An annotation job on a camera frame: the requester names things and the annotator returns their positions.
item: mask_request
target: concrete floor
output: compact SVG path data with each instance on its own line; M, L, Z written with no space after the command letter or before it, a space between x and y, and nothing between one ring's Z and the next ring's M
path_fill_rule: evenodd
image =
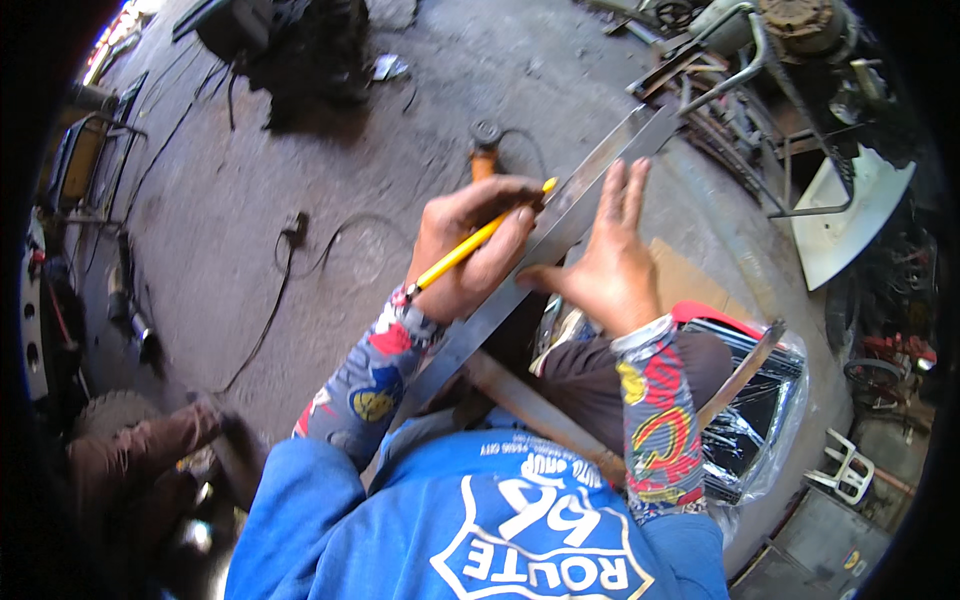
M137 103L137 125L150 140L133 151L118 200L121 214L216 62L193 36L170 43L173 23L192 3L167 0L139 45L108 73L106 84L123 88L151 71ZM115 256L114 244L103 240L83 282L91 305L89 337L98 341L90 365L99 389L134 387L173 410L183 404L185 388L222 387L270 313L281 280L274 243L287 215L305 210L312 218L295 273L317 259L347 217L381 215L392 225L350 228L322 273L291 283L262 350L229 393L268 443L287 437L302 407L402 281L423 205L465 175L467 126L491 117L528 130L543 148L550 175L563 178L636 106L623 88L653 63L640 42L604 37L600 15L572 3L421 1L414 24L402 31L388 31L397 23L393 17L377 20L376 10L372 16L380 29L370 35L370 54L401 55L413 80L375 84L364 110L318 108L311 131L271 134L261 130L267 93L249 92L241 79L231 133L225 90L207 97L212 86L206 89L145 179L131 218L140 293L146 297L143 283L149 284L169 362L166 380L137 366L103 319L98 299ZM404 112L414 88L416 98ZM508 139L503 154L508 170L540 175L522 139ZM765 219L726 172L680 139L655 159L646 198L645 239L663 238L758 321L782 314L808 354L804 424L775 488L740 511L737 535L725 551L733 575L780 521L804 469L819 462L826 427L849 428L851 403L827 347L822 304L806 293L787 224ZM82 245L77 263L85 265L88 253L89 244Z

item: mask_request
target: patterned arm sleeve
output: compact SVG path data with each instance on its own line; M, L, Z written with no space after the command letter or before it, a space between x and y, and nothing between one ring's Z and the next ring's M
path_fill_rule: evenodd
M303 410L293 435L341 448L357 471L365 469L396 414L406 382L442 334L396 288L376 323Z
M704 467L693 398L666 315L617 338L628 506L637 522L701 512Z

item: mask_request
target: hand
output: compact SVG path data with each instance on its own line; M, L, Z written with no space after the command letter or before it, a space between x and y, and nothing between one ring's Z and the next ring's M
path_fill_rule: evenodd
M516 266L543 199L540 186L494 175L427 203L404 289L478 228L514 208L486 244L414 298L428 319L448 325L469 316Z
M615 337L663 315L657 297L657 269L636 231L650 159L642 158L630 168L626 192L625 171L620 158L607 171L583 258L568 269L538 265L516 277L523 285L560 294Z

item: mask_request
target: metal ruler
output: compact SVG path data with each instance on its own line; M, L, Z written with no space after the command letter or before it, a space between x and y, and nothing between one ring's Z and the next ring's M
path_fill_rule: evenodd
M613 161L622 157L629 164L652 156L677 130L675 107L661 108L652 117L650 112L635 108L577 167L539 216L516 268L469 319L446 332L433 360L410 383L399 409L401 419L433 397L526 298L530 291L516 284L516 274L530 265L557 264L592 227L603 176Z

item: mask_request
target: yellow pencil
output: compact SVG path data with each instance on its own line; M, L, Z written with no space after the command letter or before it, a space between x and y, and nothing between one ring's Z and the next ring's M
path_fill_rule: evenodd
M543 193L549 194L553 190L554 186L557 185L557 178L553 177L546 181L543 185ZM500 215L499 217L493 219L486 225L482 226L469 238L464 240L460 246L457 246L447 256L444 256L440 261L434 266L426 270L426 273L418 277L415 283L410 284L410 287L407 288L406 295L408 299L413 298L420 292L422 292L428 285L440 278L441 275L460 264L460 262L470 256L470 254L480 246L489 240L493 235L493 232L500 227L504 219L507 218L507 215L511 211L507 211Z

